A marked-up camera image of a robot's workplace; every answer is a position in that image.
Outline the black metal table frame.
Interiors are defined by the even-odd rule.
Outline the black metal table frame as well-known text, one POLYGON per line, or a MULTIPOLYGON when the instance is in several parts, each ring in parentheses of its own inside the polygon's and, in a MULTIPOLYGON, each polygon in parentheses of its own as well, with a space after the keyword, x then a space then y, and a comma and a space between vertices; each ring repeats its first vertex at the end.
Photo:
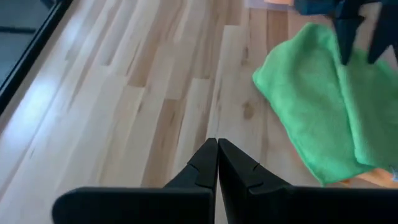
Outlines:
POLYGON ((0 0, 0 114, 73 0, 0 0))

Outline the green microfiber towel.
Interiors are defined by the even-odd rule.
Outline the green microfiber towel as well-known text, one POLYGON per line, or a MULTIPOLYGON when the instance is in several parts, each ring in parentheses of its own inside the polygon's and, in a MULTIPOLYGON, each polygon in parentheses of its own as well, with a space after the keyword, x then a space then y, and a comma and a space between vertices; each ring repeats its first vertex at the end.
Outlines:
POLYGON ((335 33, 308 23, 252 79, 321 184, 377 168, 398 180, 398 72, 388 63, 356 49, 343 65, 335 33))

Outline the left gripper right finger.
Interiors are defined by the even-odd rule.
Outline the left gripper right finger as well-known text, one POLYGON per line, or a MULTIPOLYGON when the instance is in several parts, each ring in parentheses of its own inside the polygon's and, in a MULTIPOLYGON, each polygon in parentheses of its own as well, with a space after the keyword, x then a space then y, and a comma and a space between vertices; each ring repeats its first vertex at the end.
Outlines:
POLYGON ((227 139, 218 148, 229 224, 398 224, 398 190, 294 186, 227 139))

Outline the orange microfiber towel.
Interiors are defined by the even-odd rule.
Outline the orange microfiber towel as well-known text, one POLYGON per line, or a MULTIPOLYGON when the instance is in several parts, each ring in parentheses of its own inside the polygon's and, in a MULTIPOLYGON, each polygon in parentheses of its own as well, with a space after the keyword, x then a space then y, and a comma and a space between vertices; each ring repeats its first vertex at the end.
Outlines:
POLYGON ((394 175, 384 169, 373 169, 350 179, 342 180, 340 183, 345 186, 350 186, 354 179, 361 179, 380 187, 398 189, 398 180, 394 180, 394 175))

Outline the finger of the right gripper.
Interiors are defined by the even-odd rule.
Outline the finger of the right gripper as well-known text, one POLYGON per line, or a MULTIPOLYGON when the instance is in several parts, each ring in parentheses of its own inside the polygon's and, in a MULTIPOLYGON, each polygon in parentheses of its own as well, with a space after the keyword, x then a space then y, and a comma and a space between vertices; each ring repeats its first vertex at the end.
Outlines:
POLYGON ((390 46, 398 63, 398 0, 380 0, 379 17, 368 51, 368 63, 373 64, 390 46))
POLYGON ((363 21, 364 21, 363 16, 356 16, 346 19, 342 18, 334 19, 334 27, 340 50, 340 59, 343 65, 347 65, 349 62, 357 29, 363 21))

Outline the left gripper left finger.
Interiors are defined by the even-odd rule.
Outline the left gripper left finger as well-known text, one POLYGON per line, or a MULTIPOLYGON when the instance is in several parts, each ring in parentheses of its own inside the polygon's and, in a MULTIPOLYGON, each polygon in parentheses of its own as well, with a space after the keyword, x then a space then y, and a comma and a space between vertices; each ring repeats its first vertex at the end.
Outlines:
POLYGON ((162 188, 80 187, 56 199, 54 224, 214 224, 218 143, 209 138, 162 188))

